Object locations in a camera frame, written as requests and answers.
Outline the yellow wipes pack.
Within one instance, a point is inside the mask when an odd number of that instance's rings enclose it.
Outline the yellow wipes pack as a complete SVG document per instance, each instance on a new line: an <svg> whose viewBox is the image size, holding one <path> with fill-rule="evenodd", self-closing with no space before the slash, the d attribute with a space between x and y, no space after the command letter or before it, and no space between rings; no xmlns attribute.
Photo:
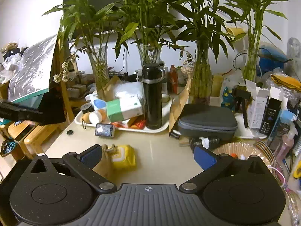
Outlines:
<svg viewBox="0 0 301 226"><path fill-rule="evenodd" d="M110 164L114 170L130 170L136 167L136 153L130 145L104 144L102 151L108 155Z"/></svg>

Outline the black tape roll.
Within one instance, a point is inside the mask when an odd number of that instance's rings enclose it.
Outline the black tape roll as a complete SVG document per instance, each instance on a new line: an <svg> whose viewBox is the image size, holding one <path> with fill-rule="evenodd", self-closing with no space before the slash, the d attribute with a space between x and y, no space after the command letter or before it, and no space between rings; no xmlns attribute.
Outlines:
<svg viewBox="0 0 301 226"><path fill-rule="evenodd" d="M192 151L196 146L202 146L208 150L214 150L220 146L221 139L215 137L199 137L199 138L189 138L189 146Z"/></svg>

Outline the woven paper basket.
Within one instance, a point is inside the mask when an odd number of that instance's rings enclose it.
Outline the woven paper basket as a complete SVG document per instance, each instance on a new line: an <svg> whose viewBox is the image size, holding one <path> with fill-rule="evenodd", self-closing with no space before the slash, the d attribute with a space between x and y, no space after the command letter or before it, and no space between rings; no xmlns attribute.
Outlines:
<svg viewBox="0 0 301 226"><path fill-rule="evenodd" d="M216 148L213 152L217 155L226 153L240 159L247 159L251 155L256 155L263 160L266 166L277 168L277 161L273 152L263 141L256 141L254 144L245 142L226 143Z"/></svg>

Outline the black small device box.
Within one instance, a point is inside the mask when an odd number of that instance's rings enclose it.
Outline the black small device box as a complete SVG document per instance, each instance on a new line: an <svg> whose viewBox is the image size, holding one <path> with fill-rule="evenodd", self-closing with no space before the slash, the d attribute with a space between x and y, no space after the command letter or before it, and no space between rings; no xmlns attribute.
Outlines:
<svg viewBox="0 0 301 226"><path fill-rule="evenodd" d="M115 133L115 127L112 124L99 123L95 127L95 136L113 138Z"/></svg>

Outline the wooden chair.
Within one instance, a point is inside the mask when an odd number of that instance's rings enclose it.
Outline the wooden chair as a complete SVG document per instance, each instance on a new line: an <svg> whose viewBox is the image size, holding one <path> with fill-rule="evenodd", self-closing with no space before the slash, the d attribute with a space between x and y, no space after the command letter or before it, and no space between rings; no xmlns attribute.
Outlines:
<svg viewBox="0 0 301 226"><path fill-rule="evenodd" d="M54 73L59 74L62 71L61 64L63 63L65 59L65 52L64 50L60 50L61 43L59 42L59 39L57 38L55 50L54 50L54 57L52 61L52 65L55 67ZM58 83L60 92L63 99L63 107L65 111L65 117L68 124L70 124L72 121L74 121L74 114L71 108L71 104L69 102L68 98L68 92L67 92L67 85L62 80Z"/></svg>

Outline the brown paper bag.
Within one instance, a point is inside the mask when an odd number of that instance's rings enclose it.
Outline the brown paper bag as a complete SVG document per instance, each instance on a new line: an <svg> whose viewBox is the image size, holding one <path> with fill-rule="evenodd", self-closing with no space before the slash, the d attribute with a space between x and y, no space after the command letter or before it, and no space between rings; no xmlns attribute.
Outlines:
<svg viewBox="0 0 301 226"><path fill-rule="evenodd" d="M178 118L181 115L181 112L183 111L185 104L189 99L191 81L192 76L189 75L184 90L174 98L173 103L171 104L169 112L169 132L173 130L174 125L176 124Z"/></svg>

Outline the green white tissue box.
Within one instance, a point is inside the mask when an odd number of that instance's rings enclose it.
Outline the green white tissue box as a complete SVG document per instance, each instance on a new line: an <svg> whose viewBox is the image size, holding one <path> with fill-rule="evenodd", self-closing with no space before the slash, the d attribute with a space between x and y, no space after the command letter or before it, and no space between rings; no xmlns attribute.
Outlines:
<svg viewBox="0 0 301 226"><path fill-rule="evenodd" d="M143 107L137 95L107 102L107 117L110 122L123 121L143 114Z"/></svg>

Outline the white product box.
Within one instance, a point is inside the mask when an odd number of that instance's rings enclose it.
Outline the white product box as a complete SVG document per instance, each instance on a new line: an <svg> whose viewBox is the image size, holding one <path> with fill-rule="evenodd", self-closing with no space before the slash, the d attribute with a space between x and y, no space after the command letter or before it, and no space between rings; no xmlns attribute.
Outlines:
<svg viewBox="0 0 301 226"><path fill-rule="evenodd" d="M255 82L245 80L246 89L251 93L251 102L247 107L247 122L250 129L261 127L269 90L256 86Z"/></svg>

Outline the pink spray bottle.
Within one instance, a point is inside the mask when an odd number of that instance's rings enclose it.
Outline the pink spray bottle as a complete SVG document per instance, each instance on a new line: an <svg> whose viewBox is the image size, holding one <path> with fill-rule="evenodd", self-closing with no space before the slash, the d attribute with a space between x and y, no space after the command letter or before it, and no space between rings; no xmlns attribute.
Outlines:
<svg viewBox="0 0 301 226"><path fill-rule="evenodd" d="M290 125L290 129L287 134L282 136L282 142L279 144L275 151L275 159L278 163L280 163L288 154L288 152L292 149L294 145L294 137L297 135L297 129L295 124L292 123Z"/></svg>

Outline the glass vase with bamboo right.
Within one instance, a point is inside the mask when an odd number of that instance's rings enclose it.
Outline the glass vase with bamboo right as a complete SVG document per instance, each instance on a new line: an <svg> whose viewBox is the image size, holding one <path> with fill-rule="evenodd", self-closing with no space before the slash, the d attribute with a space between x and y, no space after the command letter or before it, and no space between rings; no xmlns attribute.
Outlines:
<svg viewBox="0 0 301 226"><path fill-rule="evenodd" d="M209 64L207 40L196 42L196 58L190 85L190 99L193 104L209 105L212 90L212 75Z"/></svg>

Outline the glass vase with bamboo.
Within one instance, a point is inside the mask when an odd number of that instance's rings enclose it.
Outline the glass vase with bamboo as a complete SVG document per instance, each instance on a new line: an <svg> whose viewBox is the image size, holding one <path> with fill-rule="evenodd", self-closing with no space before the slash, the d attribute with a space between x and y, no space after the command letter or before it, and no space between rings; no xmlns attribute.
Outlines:
<svg viewBox="0 0 301 226"><path fill-rule="evenodd" d="M137 45L141 67L146 64L160 64L161 48L151 47L147 45Z"/></svg>
<svg viewBox="0 0 301 226"><path fill-rule="evenodd" d="M100 94L102 89L109 82L109 70L107 62L108 47L97 47L94 51L88 52L88 57L92 66L97 94Z"/></svg>
<svg viewBox="0 0 301 226"><path fill-rule="evenodd" d="M190 99L193 104L209 105L212 90L212 75L209 64L207 40L196 42L196 58L190 85Z"/></svg>

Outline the black product box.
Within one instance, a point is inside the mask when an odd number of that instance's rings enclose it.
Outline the black product box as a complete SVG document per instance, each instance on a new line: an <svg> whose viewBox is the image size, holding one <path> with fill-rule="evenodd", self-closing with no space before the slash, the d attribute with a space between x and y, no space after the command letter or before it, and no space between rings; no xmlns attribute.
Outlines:
<svg viewBox="0 0 301 226"><path fill-rule="evenodd" d="M266 136L270 135L279 115L281 103L282 102L278 99L269 98L259 131L261 134L265 134Z"/></svg>

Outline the glass vase with bamboo left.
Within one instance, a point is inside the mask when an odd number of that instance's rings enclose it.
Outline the glass vase with bamboo left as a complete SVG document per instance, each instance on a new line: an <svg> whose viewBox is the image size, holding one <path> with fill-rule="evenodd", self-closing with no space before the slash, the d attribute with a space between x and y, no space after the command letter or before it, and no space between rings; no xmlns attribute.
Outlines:
<svg viewBox="0 0 301 226"><path fill-rule="evenodd" d="M88 52L88 57L92 66L97 94L100 94L102 89L109 82L109 70L107 62L108 47L97 47L94 51Z"/></svg>

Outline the black thermos bottle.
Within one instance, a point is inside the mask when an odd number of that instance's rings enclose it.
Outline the black thermos bottle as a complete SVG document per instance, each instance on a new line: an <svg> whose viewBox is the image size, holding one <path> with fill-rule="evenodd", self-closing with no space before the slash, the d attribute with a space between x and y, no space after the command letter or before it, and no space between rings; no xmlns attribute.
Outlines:
<svg viewBox="0 0 301 226"><path fill-rule="evenodd" d="M142 82L145 102L146 127L156 130L162 126L162 81L165 70L159 64L145 64Z"/></svg>

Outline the glass vase with bamboo middle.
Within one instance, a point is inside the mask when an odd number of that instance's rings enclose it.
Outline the glass vase with bamboo middle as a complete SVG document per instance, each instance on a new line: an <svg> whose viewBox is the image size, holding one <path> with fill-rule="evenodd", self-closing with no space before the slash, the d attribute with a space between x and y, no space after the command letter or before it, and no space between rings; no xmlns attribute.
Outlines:
<svg viewBox="0 0 301 226"><path fill-rule="evenodd" d="M151 47L147 45L137 45L141 67L146 64L160 64L161 48Z"/></svg>

